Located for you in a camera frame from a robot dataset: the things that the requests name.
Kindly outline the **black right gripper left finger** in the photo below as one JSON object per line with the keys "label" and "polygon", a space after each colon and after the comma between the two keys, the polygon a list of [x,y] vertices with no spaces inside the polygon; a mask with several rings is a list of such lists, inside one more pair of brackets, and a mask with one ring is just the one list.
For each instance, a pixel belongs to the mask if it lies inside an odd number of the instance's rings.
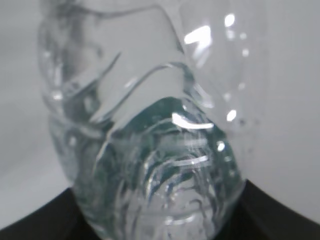
{"label": "black right gripper left finger", "polygon": [[66,189],[28,216],[0,230],[2,240],[98,240],[74,194]]}

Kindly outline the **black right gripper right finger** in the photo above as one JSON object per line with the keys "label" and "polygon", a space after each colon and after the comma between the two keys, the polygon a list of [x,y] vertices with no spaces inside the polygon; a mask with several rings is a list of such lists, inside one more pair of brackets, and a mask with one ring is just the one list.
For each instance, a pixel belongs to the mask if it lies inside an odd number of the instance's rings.
{"label": "black right gripper right finger", "polygon": [[318,240],[320,225],[281,204],[247,181],[216,240]]}

